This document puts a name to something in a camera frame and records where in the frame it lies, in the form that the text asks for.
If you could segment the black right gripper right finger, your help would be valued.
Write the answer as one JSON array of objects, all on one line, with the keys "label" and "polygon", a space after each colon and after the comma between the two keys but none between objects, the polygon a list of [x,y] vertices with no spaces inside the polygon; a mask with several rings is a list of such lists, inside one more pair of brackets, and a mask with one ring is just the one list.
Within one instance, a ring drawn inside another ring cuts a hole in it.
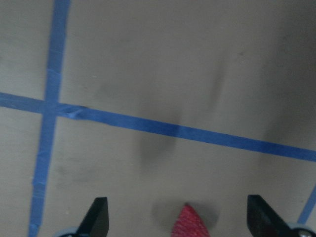
[{"label": "black right gripper right finger", "polygon": [[253,237],[290,237],[291,229],[260,195],[247,197],[247,226]]}]

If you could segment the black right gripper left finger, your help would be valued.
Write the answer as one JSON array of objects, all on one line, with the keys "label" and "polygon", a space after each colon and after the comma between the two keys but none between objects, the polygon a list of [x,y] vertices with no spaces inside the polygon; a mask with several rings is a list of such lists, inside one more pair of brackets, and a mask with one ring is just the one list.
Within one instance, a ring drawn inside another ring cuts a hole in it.
[{"label": "black right gripper left finger", "polygon": [[97,197],[77,229],[78,237],[106,237],[109,231],[108,199]]}]

